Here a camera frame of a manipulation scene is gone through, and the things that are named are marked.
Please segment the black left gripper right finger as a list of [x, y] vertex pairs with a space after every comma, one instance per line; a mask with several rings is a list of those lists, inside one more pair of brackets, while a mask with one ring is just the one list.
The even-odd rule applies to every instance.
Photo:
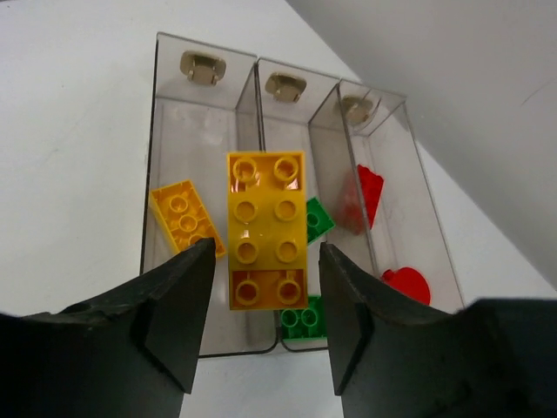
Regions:
[[334, 392], [347, 417], [553, 417], [556, 303], [425, 306], [319, 250]]

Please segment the long green lego brick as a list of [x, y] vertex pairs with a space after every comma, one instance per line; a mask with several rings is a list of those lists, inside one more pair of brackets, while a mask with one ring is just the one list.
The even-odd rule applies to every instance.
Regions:
[[322, 340], [327, 338], [323, 300], [320, 295], [309, 295], [306, 308], [280, 311], [283, 340]]

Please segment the red round lego brick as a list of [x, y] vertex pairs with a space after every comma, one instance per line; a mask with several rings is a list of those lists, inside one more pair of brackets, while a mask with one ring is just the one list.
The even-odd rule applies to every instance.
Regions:
[[387, 269], [382, 273], [381, 279], [388, 286], [410, 299], [423, 305], [430, 305], [432, 299], [430, 287], [425, 277], [418, 270], [408, 266], [397, 270]]

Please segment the yellow lego brick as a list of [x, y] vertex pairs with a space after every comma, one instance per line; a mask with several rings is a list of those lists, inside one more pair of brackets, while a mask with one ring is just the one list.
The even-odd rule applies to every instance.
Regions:
[[224, 242], [189, 179], [150, 190], [149, 207], [174, 254], [200, 239], [213, 238], [216, 257], [225, 256]]

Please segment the small green lego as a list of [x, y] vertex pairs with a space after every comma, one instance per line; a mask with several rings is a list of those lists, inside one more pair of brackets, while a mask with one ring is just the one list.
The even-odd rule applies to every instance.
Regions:
[[308, 245], [329, 233], [335, 226], [336, 224], [332, 217], [316, 197], [306, 202], [306, 235]]

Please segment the red rectangular lego brick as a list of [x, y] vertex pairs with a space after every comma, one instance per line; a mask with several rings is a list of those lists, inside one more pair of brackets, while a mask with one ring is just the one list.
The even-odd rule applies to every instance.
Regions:
[[[335, 212], [335, 222], [355, 235], [372, 228], [384, 186], [384, 179], [366, 165], [358, 164], [357, 172], [360, 187], [357, 187], [352, 174], [347, 173]], [[364, 216], [359, 205], [358, 190], [361, 190], [364, 199], [367, 226], [365, 226]]]

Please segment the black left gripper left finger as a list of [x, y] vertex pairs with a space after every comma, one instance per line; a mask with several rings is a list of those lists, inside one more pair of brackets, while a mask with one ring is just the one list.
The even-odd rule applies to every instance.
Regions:
[[179, 416], [197, 369], [215, 250], [201, 239], [59, 313], [3, 314], [2, 416]]

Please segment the yellow black striped lego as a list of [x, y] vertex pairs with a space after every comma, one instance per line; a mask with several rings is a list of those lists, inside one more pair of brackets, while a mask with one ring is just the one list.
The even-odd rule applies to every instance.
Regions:
[[308, 305], [305, 154], [227, 156], [229, 307]]

